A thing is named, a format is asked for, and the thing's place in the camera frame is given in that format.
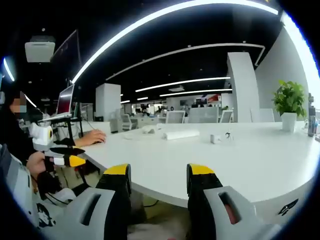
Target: paper towel roll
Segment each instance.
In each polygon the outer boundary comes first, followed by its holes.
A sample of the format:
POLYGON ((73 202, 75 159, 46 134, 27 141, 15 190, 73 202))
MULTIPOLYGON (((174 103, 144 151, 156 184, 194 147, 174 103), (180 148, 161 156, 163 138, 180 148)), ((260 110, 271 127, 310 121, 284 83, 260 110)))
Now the paper towel roll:
POLYGON ((199 136, 200 132, 198 130, 184 130, 184 131, 172 131, 163 134, 165 140, 183 139, 189 137, 199 136))

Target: laptop screen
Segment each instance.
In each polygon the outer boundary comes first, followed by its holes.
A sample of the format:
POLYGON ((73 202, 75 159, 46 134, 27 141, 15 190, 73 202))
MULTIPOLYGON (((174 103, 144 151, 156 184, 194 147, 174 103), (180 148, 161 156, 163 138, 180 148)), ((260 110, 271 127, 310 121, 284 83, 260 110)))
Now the laptop screen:
POLYGON ((75 85, 71 85, 60 93, 56 112, 57 114, 70 113, 74 87, 75 85))

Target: white pot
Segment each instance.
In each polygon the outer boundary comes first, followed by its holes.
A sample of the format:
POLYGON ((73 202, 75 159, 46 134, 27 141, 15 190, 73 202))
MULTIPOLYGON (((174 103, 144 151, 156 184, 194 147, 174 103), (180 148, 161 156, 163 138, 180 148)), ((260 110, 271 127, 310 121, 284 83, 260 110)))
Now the white pot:
POLYGON ((295 132, 295 126, 297 121, 297 114, 295 112, 284 112, 281 115, 282 130, 286 132, 295 132))

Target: laptop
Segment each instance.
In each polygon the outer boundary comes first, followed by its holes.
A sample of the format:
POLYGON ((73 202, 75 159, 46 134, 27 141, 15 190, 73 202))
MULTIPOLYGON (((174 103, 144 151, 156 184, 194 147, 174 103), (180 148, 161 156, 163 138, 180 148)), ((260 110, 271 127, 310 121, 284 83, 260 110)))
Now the laptop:
POLYGON ((44 123, 52 120, 64 119, 72 117, 71 113, 71 103, 72 97, 74 94, 75 85, 71 85, 67 87, 65 90, 60 92, 59 99, 58 99, 58 106, 56 108, 56 115, 42 119, 38 121, 39 123, 44 123))

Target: green leaves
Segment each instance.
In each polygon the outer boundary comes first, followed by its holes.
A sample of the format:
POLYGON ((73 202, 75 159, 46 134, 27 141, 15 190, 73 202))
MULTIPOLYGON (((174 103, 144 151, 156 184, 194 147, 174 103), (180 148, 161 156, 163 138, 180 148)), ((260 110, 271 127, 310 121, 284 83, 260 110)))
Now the green leaves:
POLYGON ((302 85, 288 81, 279 80, 280 87, 273 93, 272 99, 275 109, 282 115, 283 113, 296 113, 305 117, 306 110, 303 108, 305 101, 304 88, 302 85))

